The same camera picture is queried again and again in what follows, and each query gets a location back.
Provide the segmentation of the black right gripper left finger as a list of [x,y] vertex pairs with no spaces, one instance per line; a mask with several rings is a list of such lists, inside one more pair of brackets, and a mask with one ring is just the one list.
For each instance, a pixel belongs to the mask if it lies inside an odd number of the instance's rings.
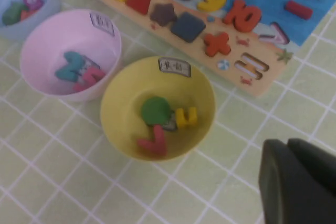
[[335,192],[308,173],[287,143],[264,141],[258,182],[265,223],[335,223]]

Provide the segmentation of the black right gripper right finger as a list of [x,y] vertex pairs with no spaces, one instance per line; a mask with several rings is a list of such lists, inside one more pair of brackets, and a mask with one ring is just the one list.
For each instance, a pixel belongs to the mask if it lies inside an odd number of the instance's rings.
[[287,146],[319,184],[335,192],[335,156],[299,138],[290,138]]

